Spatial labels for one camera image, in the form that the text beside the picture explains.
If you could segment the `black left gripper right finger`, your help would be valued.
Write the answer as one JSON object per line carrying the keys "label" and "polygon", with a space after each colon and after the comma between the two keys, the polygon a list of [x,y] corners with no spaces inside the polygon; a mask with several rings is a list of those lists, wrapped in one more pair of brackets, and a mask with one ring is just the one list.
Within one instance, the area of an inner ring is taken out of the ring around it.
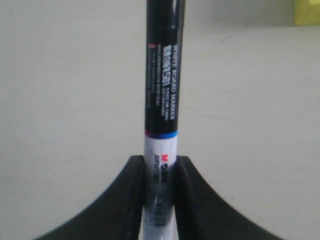
{"label": "black left gripper right finger", "polygon": [[176,226],[180,240],[279,240],[229,205],[191,159],[176,159]]}

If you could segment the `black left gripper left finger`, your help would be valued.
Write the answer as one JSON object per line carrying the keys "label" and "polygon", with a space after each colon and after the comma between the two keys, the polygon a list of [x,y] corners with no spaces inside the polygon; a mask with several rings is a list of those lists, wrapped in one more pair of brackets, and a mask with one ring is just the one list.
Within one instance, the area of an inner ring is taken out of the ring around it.
{"label": "black left gripper left finger", "polygon": [[86,209],[40,240],[137,240],[145,199],[145,162],[129,157],[110,186]]}

